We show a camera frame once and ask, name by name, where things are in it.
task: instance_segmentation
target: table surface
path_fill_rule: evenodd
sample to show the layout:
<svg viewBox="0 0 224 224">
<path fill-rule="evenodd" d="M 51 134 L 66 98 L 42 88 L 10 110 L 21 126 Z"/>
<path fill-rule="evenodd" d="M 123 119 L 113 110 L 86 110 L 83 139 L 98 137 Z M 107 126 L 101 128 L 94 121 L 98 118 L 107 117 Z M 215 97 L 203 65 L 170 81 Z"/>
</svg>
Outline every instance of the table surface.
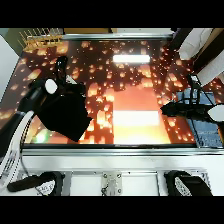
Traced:
<svg viewBox="0 0 224 224">
<path fill-rule="evenodd" d="M 189 87 L 185 78 L 192 61 L 181 61 L 169 51 L 168 40 L 63 41 L 59 47 L 23 52 L 0 108 L 0 128 L 16 111 L 27 85 L 51 76 L 57 57 L 68 57 L 67 74 L 87 89 L 86 108 L 93 118 L 79 144 L 186 144 L 195 143 L 183 118 L 163 116 L 160 107 L 176 92 Z M 145 64 L 116 64 L 115 54 L 150 55 Z M 214 79 L 204 87 L 224 102 L 223 84 Z M 35 117 L 26 143 L 75 144 L 47 130 Z"/>
</svg>

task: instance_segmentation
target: cable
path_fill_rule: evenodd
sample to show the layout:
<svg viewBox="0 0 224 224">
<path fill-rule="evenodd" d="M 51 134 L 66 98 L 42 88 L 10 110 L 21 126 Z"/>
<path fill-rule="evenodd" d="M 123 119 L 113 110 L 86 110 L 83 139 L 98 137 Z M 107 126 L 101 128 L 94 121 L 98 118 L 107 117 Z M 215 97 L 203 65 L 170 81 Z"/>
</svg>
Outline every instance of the cable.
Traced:
<svg viewBox="0 0 224 224">
<path fill-rule="evenodd" d="M 32 118 L 27 123 L 27 125 L 26 125 L 26 127 L 25 127 L 25 129 L 23 131 L 21 141 L 20 141 L 20 161 L 21 161 L 21 165 L 22 165 L 23 171 L 25 172 L 27 177 L 29 177 L 30 175 L 29 175 L 29 172 L 28 172 L 26 166 L 24 165 L 22 152 L 23 152 L 23 146 L 24 146 L 24 142 L 26 140 L 26 136 L 27 136 L 27 132 L 29 130 L 29 126 L 30 126 L 31 120 L 32 120 Z M 47 195 L 44 195 L 37 187 L 35 187 L 35 189 L 42 196 L 47 196 Z"/>
</svg>

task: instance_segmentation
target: blue cloth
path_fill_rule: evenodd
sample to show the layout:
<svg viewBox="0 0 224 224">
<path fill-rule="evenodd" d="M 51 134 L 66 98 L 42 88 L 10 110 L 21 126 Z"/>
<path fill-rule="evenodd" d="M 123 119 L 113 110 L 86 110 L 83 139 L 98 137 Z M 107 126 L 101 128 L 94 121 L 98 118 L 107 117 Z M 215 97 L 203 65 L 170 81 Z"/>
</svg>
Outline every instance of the blue cloth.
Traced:
<svg viewBox="0 0 224 224">
<path fill-rule="evenodd" d="M 213 93 L 210 92 L 206 94 L 208 95 L 210 100 L 215 104 L 215 98 Z M 194 98 L 197 98 L 196 90 L 194 91 L 193 96 Z M 178 92 L 177 97 L 178 100 L 181 100 L 183 98 L 190 98 L 190 89 L 186 89 L 184 90 L 184 92 Z M 189 100 L 184 100 L 183 102 L 189 104 Z M 204 93 L 201 93 L 200 95 L 200 104 L 211 105 L 211 103 L 209 102 L 208 98 L 205 96 Z M 187 122 L 191 128 L 191 131 L 194 134 L 197 147 L 222 148 L 222 141 L 218 134 L 218 126 L 216 124 L 191 119 L 187 119 Z"/>
</svg>

